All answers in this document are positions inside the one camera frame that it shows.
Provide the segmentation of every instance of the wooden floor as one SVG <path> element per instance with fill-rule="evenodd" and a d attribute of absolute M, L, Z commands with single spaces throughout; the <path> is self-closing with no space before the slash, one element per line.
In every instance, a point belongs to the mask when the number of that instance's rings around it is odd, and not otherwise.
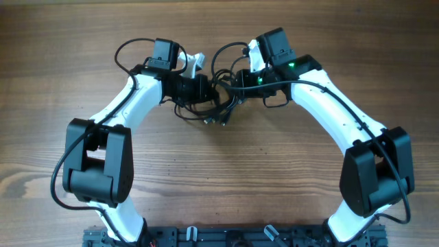
<path fill-rule="evenodd" d="M 116 48 L 168 38 L 210 68 L 226 43 L 284 27 L 362 110 L 412 138 L 412 221 L 382 220 L 391 246 L 439 241 L 439 7 L 437 1 L 210 1 L 0 7 L 0 246 L 80 246 L 95 212 L 50 198 L 67 124 L 123 88 Z M 148 43 L 121 54 L 132 67 Z M 230 49 L 217 68 L 240 55 Z M 301 107 L 238 106 L 226 127 L 185 122 L 156 107 L 133 139 L 131 195 L 150 226 L 320 224 L 342 200 L 342 154 Z M 56 191 L 69 204 L 58 179 Z M 401 203 L 389 213 L 404 217 Z"/>

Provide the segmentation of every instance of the tan background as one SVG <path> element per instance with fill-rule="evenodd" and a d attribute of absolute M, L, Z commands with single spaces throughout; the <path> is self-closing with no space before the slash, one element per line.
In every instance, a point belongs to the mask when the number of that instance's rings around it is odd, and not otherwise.
<path fill-rule="evenodd" d="M 410 133 L 413 220 L 381 223 L 391 246 L 436 246 L 438 13 L 435 1 L 0 7 L 0 246 L 79 246 L 85 228 L 102 225 L 95 212 L 58 207 L 49 180 L 67 124 L 100 111 L 126 83 L 112 60 L 120 44 L 142 36 L 172 39 L 190 54 L 204 52 L 209 68 L 222 45 L 279 26 L 296 53 L 314 56 L 356 105 Z M 134 44 L 121 61 L 131 67 L 151 52 L 148 43 Z M 231 49 L 217 68 L 238 56 L 239 48 Z M 172 107 L 156 107 L 133 139 L 131 195 L 150 226 L 320 224 L 337 209 L 343 157 L 301 107 L 265 109 L 261 100 L 249 100 L 226 127 L 184 122 Z M 79 204 L 60 181 L 62 199 Z M 402 204 L 389 213 L 404 217 Z"/>

